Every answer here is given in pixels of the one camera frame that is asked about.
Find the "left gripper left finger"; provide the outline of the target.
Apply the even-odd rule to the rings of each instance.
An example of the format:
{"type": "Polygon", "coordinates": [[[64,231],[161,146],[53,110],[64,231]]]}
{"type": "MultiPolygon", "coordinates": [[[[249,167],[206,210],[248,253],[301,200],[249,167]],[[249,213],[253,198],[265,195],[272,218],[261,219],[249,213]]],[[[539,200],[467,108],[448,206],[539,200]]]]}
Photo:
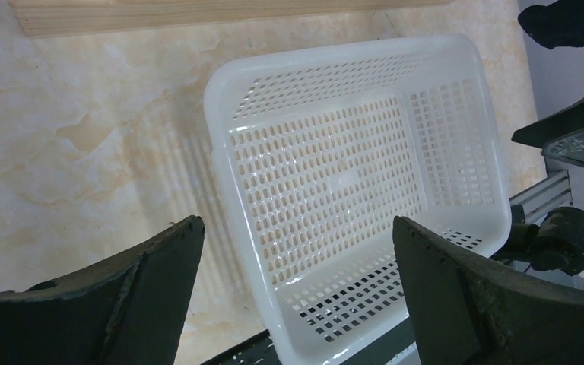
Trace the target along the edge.
{"type": "Polygon", "coordinates": [[[0,364],[172,364],[204,239],[190,216],[81,270],[0,292],[0,364]]]}

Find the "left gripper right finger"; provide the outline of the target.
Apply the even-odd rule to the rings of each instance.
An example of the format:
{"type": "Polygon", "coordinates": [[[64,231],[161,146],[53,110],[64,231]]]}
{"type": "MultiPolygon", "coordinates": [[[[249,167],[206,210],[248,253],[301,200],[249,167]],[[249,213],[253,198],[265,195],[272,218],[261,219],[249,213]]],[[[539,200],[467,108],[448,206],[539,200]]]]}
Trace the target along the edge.
{"type": "Polygon", "coordinates": [[[584,364],[584,290],[515,271],[408,217],[393,244],[423,364],[584,364]]]}

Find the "white plastic basket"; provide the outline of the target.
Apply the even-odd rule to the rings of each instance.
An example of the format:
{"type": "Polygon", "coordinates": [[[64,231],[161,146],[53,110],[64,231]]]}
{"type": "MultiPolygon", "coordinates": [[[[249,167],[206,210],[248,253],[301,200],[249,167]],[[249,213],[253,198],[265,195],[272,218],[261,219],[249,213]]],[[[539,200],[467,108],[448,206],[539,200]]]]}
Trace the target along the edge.
{"type": "Polygon", "coordinates": [[[339,364],[407,319],[392,224],[493,255],[511,212],[461,34],[239,59],[204,95],[218,190],[280,362],[339,364]]]}

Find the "navy santa sock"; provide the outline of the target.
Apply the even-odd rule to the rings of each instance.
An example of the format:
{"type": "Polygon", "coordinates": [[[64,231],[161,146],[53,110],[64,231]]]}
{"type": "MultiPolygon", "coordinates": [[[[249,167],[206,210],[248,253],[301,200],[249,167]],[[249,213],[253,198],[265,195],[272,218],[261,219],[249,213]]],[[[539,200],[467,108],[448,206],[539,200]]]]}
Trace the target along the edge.
{"type": "Polygon", "coordinates": [[[584,47],[584,1],[529,6],[519,14],[518,22],[544,48],[584,47]]]}

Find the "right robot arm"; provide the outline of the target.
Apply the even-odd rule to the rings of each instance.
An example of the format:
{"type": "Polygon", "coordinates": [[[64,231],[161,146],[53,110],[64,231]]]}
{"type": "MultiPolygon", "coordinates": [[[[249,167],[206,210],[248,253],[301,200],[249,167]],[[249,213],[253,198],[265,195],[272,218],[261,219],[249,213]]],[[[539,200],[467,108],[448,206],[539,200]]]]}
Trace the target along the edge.
{"type": "Polygon", "coordinates": [[[541,224],[514,223],[496,261],[527,262],[536,271],[561,270],[569,276],[584,271],[584,211],[555,208],[541,224]]]}

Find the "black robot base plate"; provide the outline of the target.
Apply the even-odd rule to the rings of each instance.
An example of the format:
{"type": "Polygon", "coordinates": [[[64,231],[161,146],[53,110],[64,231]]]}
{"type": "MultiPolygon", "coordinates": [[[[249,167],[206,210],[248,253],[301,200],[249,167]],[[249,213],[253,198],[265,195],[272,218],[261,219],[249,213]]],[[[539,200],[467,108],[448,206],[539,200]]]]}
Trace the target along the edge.
{"type": "MultiPolygon", "coordinates": [[[[527,233],[529,226],[542,225],[547,216],[562,207],[584,211],[584,123],[573,122],[563,131],[555,132],[554,140],[542,146],[542,155],[548,168],[548,176],[526,190],[514,195],[511,204],[511,232],[506,248],[501,248],[492,259],[515,269],[524,268],[525,262],[531,264],[529,249],[533,233],[527,233]]],[[[584,289],[584,259],[579,262],[578,246],[557,249],[567,263],[555,270],[540,271],[535,274],[527,267],[524,273],[536,278],[549,280],[556,284],[566,284],[584,289]]],[[[417,345],[411,332],[408,319],[376,339],[372,344],[350,357],[345,364],[421,364],[417,345]]],[[[203,364],[281,364],[269,331],[265,330],[252,336],[203,364]]]]}

